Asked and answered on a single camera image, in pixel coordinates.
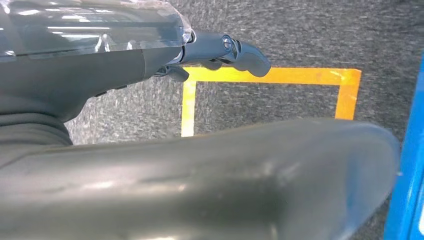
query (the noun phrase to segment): transparent plastic cover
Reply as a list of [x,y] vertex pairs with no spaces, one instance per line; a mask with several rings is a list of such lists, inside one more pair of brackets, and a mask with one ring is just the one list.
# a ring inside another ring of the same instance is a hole
[[158,0],[0,0],[0,58],[181,47],[189,21]]

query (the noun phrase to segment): orange tape line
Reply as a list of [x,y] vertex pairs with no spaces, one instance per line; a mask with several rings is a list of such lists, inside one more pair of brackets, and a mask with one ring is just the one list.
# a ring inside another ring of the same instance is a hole
[[247,71],[222,67],[212,71],[202,67],[185,67],[190,78],[184,83],[182,95],[181,136],[194,135],[196,82],[305,84],[340,86],[335,118],[353,120],[361,81],[361,71],[343,68],[273,67],[264,77]]

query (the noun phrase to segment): screw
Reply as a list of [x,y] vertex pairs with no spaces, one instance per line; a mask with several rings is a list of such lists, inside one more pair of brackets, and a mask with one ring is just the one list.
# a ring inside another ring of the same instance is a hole
[[222,43],[224,44],[224,48],[226,50],[231,50],[231,48],[233,47],[233,42],[231,41],[231,39],[228,36],[225,36],[222,39]]

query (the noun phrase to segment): blue panel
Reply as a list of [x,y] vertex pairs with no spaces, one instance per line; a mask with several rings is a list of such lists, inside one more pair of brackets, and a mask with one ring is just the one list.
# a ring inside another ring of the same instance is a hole
[[392,195],[385,226],[385,240],[424,239],[418,228],[424,203],[423,174],[424,61],[418,75],[415,97],[403,143],[400,174]]

